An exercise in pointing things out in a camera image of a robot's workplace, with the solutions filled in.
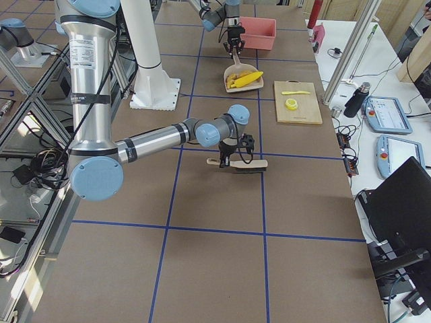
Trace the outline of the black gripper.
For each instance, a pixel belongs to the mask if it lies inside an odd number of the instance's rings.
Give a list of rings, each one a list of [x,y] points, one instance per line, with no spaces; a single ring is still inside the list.
[[[244,28],[242,26],[229,26],[228,29],[228,41],[224,42],[224,48],[228,54],[232,54],[233,46],[229,42],[241,42],[241,35],[244,34]]]
[[[238,140],[227,138],[218,143],[218,148],[220,151],[220,168],[228,168],[230,167],[230,156],[237,150],[238,148]]]

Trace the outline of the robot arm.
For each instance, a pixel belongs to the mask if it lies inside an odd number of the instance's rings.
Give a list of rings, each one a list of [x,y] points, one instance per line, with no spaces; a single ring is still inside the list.
[[[162,68],[154,19],[148,1],[57,1],[57,25],[69,37],[71,103],[74,132],[65,152],[74,193],[87,201],[103,201],[123,184],[122,166],[140,157],[196,140],[210,147],[241,136],[250,113],[240,104],[220,117],[189,118],[120,141],[111,137],[110,72],[119,40],[119,20],[125,24],[137,75],[131,106],[174,110],[180,80]]]
[[[225,1],[215,10],[210,7],[208,1],[190,0],[188,3],[198,13],[206,31],[210,32],[226,22],[228,35],[224,43],[225,50],[231,57],[242,52],[245,41],[241,36],[245,33],[245,28],[240,22],[240,1]]]

